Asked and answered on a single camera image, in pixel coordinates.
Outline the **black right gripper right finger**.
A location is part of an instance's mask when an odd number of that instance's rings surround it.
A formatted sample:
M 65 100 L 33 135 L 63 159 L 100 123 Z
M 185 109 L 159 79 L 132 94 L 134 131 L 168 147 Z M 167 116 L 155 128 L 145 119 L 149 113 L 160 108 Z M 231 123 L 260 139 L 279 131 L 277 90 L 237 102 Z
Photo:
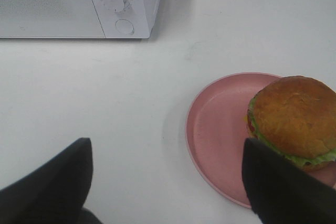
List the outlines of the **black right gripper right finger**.
M 255 138 L 244 142 L 242 181 L 262 223 L 335 223 L 335 189 Z

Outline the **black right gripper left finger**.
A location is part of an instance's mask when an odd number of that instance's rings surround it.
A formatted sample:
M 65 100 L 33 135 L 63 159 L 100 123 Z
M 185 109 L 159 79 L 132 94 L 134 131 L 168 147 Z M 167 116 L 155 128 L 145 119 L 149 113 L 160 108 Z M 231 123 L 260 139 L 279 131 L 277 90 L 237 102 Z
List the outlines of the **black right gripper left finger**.
M 1 189 L 1 223 L 100 223 L 83 206 L 92 176 L 91 140 L 80 138 Z

